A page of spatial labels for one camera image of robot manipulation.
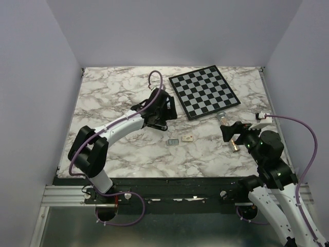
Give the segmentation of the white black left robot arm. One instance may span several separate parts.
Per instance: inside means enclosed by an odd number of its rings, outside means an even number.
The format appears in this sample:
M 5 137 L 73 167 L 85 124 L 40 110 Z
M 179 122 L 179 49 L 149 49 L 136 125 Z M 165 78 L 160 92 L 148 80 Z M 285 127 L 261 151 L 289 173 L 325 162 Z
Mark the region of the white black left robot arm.
M 97 128 L 83 126 L 67 156 L 71 161 L 70 175 L 73 166 L 80 169 L 97 189 L 96 197 L 102 203 L 109 203 L 114 197 L 113 181 L 104 170 L 109 147 L 145 127 L 166 131 L 167 121 L 174 119 L 177 119 L 174 97 L 156 88 L 148 99 L 132 106 L 116 120 Z

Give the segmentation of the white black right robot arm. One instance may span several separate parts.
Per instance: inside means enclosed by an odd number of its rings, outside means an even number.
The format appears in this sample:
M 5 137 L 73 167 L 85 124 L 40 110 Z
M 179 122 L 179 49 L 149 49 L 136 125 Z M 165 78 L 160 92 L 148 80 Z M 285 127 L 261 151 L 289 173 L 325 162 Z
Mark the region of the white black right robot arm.
M 225 142 L 238 135 L 257 164 L 258 175 L 243 177 L 228 197 L 250 201 L 273 227 L 283 246 L 328 246 L 299 193 L 296 174 L 282 160 L 284 145 L 278 133 L 262 131 L 259 124 L 222 125 Z

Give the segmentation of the cream staple box sleeve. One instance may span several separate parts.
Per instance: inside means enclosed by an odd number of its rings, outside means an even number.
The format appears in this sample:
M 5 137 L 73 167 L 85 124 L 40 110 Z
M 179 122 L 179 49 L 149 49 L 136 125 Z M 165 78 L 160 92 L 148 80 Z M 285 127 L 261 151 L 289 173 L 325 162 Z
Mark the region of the cream staple box sleeve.
M 193 135 L 183 135 L 181 138 L 182 142 L 190 143 L 193 142 Z

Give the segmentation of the staple box tray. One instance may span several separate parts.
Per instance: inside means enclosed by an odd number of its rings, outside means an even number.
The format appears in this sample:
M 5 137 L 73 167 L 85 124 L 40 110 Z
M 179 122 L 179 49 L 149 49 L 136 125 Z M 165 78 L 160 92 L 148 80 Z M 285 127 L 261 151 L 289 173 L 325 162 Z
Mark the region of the staple box tray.
M 178 138 L 169 139 L 167 140 L 167 144 L 168 146 L 177 146 L 179 145 L 179 139 Z

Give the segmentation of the black stapler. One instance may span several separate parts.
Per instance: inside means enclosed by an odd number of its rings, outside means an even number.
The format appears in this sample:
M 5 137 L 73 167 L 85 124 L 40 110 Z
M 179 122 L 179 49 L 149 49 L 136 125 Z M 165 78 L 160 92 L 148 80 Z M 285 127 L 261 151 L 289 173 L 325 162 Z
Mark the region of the black stapler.
M 148 125 L 149 128 L 153 128 L 156 130 L 160 130 L 160 131 L 166 131 L 168 129 L 168 126 L 161 126 L 161 125 Z

